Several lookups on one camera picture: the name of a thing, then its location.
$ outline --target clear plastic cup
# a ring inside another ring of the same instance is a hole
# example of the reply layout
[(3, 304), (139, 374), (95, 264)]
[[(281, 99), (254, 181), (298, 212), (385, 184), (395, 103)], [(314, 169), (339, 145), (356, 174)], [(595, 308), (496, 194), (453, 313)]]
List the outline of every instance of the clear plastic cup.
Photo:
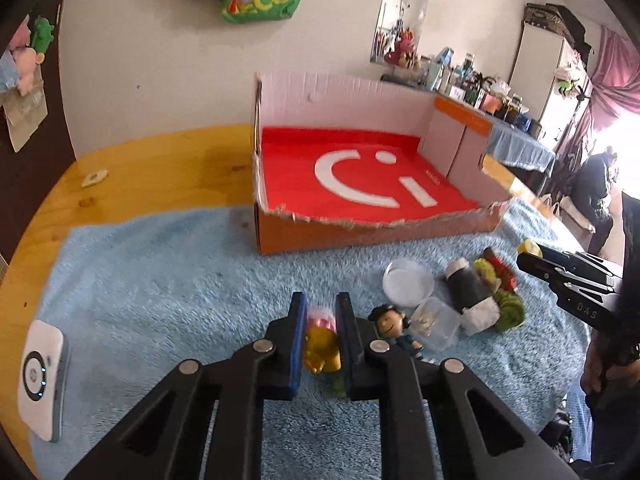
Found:
[(427, 298), (411, 316), (409, 333), (434, 352), (442, 352), (457, 340), (460, 314), (438, 298)]
[(382, 288), (389, 301), (404, 308), (421, 304), (431, 295), (434, 286), (430, 270), (408, 258), (392, 261), (382, 276)]

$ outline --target pink toy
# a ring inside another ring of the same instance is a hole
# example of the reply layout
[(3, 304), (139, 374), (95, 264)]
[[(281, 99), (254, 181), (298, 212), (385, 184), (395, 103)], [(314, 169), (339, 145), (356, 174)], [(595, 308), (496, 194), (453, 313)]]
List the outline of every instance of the pink toy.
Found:
[(33, 73), (36, 70), (36, 51), (32, 48), (16, 48), (12, 52), (15, 66), (20, 74), (18, 92), (21, 96), (27, 95), (33, 90)]
[(393, 52), (386, 53), (385, 61), (391, 65), (406, 66), (414, 50), (414, 34), (409, 29), (404, 30), (396, 38)]
[(331, 332), (336, 332), (334, 314), (323, 307), (311, 307), (306, 313), (306, 328), (311, 327), (328, 328)]
[(29, 45), (29, 42), (31, 41), (31, 31), (29, 30), (29, 27), (27, 27), (27, 23), (29, 23), (28, 16), (20, 24), (20, 27), (18, 27), (18, 30), (15, 31), (14, 36), (11, 38), (9, 46), (7, 47), (7, 50), (10, 52), (14, 51), (16, 48)]

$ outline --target metal screw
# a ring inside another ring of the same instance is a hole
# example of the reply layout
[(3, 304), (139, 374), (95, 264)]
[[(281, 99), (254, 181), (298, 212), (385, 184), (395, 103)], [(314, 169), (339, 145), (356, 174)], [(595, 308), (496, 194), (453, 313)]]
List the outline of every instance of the metal screw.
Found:
[(197, 361), (193, 359), (187, 359), (186, 361), (182, 361), (180, 366), (178, 366), (178, 370), (180, 370), (185, 375), (191, 375), (198, 371), (200, 365)]
[(462, 364), (461, 361), (457, 359), (447, 359), (444, 361), (444, 369), (447, 372), (451, 372), (452, 374), (459, 374), (462, 370), (465, 369), (465, 365)]
[(389, 346), (389, 343), (387, 343), (383, 339), (374, 339), (371, 343), (369, 343), (369, 348), (371, 348), (378, 354), (383, 354), (384, 352), (388, 352), (391, 346)]
[(273, 350), (273, 343), (268, 339), (258, 339), (258, 341), (254, 343), (254, 350), (256, 352), (260, 352), (261, 354), (270, 352), (271, 350)]

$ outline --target cabinet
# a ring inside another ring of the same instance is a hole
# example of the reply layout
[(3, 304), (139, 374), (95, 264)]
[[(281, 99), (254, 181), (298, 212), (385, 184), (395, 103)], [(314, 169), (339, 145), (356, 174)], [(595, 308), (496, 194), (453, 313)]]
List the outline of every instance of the cabinet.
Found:
[[(552, 150), (558, 149), (562, 133), (578, 105), (577, 99), (567, 99), (560, 94), (558, 79), (554, 76), (556, 68), (568, 66), (573, 56), (573, 49), (562, 36), (524, 25), (509, 85), (514, 93), (522, 96), (529, 108), (527, 115), (540, 122), (544, 130), (540, 142)], [(584, 70), (578, 84), (584, 88), (590, 84)]]

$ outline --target white smiley logo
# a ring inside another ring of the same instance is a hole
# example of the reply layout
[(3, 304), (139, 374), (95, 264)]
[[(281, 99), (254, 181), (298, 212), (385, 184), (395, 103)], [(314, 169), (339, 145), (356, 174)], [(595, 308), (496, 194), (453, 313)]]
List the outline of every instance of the white smiley logo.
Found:
[[(358, 150), (338, 150), (336, 152), (325, 153), (316, 160), (316, 166), (314, 168), (316, 179), (325, 189), (350, 202), (377, 207), (399, 208), (400, 204), (391, 196), (366, 193), (347, 186), (335, 177), (334, 164), (341, 160), (360, 160), (360, 158), (360, 152), (358, 152)], [(397, 161), (393, 153), (383, 150), (376, 152), (376, 160), (382, 164), (395, 164)], [(427, 193), (427, 190), (418, 184), (412, 176), (401, 176), (398, 180), (422, 207), (432, 207), (437, 204), (433, 197)]]

